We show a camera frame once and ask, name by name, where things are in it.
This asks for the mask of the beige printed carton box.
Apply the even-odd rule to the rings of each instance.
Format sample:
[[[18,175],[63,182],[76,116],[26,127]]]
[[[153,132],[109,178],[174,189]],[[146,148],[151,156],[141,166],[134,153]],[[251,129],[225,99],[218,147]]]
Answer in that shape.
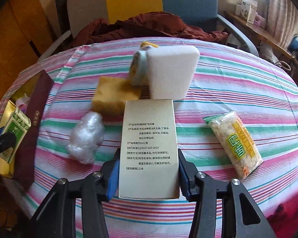
[[[178,143],[171,99],[125,103],[118,196],[132,200],[180,197]]]

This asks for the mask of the dark red tin lid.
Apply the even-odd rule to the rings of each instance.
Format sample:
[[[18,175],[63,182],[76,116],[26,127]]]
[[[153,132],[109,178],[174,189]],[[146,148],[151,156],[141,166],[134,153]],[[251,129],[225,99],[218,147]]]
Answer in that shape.
[[[34,182],[34,161],[40,122],[54,81],[45,70],[40,71],[21,89],[29,91],[29,102],[25,115],[30,119],[31,127],[23,138],[14,156],[13,179],[28,191]]]

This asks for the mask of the white boxes on desk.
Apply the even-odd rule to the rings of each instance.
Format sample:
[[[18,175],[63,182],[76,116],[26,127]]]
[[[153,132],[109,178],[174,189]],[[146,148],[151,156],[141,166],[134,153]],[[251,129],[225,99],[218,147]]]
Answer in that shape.
[[[239,16],[255,26],[264,28],[266,19],[257,12],[257,1],[242,0],[241,4],[236,5],[236,16]]]

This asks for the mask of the grey yellow blue chair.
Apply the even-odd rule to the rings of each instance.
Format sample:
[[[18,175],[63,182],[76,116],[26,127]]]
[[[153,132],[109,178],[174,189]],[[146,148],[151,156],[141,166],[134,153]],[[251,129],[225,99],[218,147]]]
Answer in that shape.
[[[77,36],[97,18],[109,23],[125,20],[140,13],[165,11],[180,16],[189,24],[209,32],[222,24],[241,43],[241,49],[258,55],[256,46],[236,26],[219,15],[219,0],[39,0],[56,31],[57,40],[45,48],[39,57],[50,57],[69,37]]]

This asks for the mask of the gold metal tin box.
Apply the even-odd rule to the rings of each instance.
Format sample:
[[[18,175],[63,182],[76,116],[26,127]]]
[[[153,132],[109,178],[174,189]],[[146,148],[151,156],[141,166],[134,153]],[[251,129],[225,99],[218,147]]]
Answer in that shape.
[[[0,121],[0,128],[5,128],[5,125],[8,123],[8,120],[10,116],[13,115],[13,112],[18,108],[21,107],[21,101],[19,101],[19,106],[16,105],[16,101],[18,99],[24,99],[25,101],[30,98],[32,93],[34,92],[35,86],[37,82],[40,80],[42,76],[42,73],[36,74],[34,77],[32,77],[30,80],[25,82],[21,87],[18,89],[15,89],[11,92],[11,96],[9,97],[9,100],[6,104],[5,110],[3,112],[1,121]],[[8,163],[12,153],[12,148],[9,148],[7,150],[8,159],[2,159],[0,155],[0,175],[8,178],[13,177],[14,172],[14,165],[13,163]]]

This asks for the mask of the green tea packet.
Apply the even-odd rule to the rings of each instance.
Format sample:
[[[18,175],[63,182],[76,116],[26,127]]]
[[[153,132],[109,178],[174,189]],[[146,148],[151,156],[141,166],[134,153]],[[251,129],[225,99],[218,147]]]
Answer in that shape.
[[[30,119],[17,107],[0,135],[0,158],[11,163],[16,150],[31,127]]]

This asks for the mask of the dark red jacket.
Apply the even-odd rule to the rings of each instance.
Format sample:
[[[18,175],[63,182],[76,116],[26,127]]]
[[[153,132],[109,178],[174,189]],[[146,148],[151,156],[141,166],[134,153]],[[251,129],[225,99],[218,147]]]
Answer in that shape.
[[[114,24],[108,24],[104,18],[96,19],[86,25],[68,47],[154,36],[197,39],[223,44],[228,33],[206,32],[198,26],[186,24],[179,16],[159,11],[141,13],[124,21],[117,20]]]

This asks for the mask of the rolled striped sock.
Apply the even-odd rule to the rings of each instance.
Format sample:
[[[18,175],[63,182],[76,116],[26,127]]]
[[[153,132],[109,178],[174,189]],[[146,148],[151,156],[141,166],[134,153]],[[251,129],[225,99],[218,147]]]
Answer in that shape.
[[[129,70],[129,81],[133,86],[148,86],[147,66],[146,51],[135,52]]]

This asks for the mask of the white plastic wrap ball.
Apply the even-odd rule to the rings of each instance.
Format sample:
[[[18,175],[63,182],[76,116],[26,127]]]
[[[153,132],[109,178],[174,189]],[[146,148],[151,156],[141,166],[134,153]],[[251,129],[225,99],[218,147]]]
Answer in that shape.
[[[88,112],[71,131],[66,146],[68,154],[81,164],[93,164],[95,153],[103,142],[104,132],[102,116],[97,112]]]

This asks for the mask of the red cloth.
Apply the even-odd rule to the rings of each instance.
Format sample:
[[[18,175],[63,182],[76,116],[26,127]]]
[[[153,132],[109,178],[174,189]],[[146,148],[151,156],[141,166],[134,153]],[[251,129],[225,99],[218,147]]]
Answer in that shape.
[[[267,221],[276,237],[293,237],[298,230],[298,193],[279,204]]]

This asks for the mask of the wooden side desk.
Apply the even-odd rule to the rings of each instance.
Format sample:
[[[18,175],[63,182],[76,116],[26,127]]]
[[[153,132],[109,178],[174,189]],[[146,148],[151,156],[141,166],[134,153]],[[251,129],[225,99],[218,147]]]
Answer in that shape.
[[[259,26],[248,23],[245,19],[243,19],[240,16],[237,16],[233,13],[225,11],[224,15],[229,20],[233,20],[234,22],[237,22],[240,25],[242,25],[243,27],[245,27],[248,31],[251,32],[251,34],[257,36],[257,38],[260,41],[263,41],[263,42],[269,44],[273,49],[276,49],[277,51],[279,51],[282,55],[284,55],[292,63],[294,63],[296,66],[296,69],[298,70],[298,61],[296,60],[296,58],[290,52],[288,52],[286,49],[283,49],[279,44],[277,44],[277,40],[272,35],[270,35],[269,32],[267,32],[266,30],[264,30],[263,28],[261,28]]]

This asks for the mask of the white foam block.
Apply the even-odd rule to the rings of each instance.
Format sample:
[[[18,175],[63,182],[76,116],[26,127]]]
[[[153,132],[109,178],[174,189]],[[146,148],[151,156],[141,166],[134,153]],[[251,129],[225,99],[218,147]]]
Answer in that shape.
[[[149,49],[147,76],[151,99],[182,100],[195,74],[200,52],[192,45]]]

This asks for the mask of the pink small cup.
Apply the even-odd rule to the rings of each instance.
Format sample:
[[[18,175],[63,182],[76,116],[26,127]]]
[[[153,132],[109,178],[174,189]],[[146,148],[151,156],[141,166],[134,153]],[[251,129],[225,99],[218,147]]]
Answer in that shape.
[[[26,112],[30,97],[26,93],[22,97],[16,100],[16,107],[19,108],[23,113]]]

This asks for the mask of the blue kettle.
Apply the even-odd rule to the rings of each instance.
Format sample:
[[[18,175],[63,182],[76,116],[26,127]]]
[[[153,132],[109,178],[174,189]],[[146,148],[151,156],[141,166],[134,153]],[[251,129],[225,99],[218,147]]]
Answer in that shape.
[[[288,45],[287,50],[290,53],[298,52],[298,35],[294,35],[291,42]]]

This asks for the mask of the yellow green snack packet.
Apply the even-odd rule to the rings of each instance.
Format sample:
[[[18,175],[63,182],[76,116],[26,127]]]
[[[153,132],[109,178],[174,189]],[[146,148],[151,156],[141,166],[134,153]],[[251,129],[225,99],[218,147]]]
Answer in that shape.
[[[239,179],[244,180],[263,163],[253,138],[235,111],[205,117],[204,121],[224,148]]]

